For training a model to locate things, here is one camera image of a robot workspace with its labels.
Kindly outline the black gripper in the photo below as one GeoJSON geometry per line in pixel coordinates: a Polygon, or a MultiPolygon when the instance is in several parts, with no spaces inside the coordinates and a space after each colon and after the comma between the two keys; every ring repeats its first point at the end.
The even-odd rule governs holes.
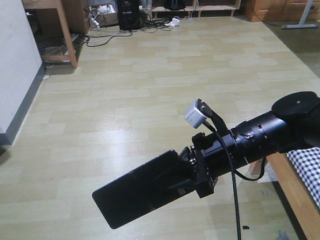
{"type": "Polygon", "coordinates": [[[231,172],[234,167],[234,141],[229,135],[222,139],[224,145],[215,133],[193,136],[193,145],[185,147],[177,162],[153,180],[155,185],[176,195],[195,191],[204,198],[213,194],[218,177],[231,172]]]}

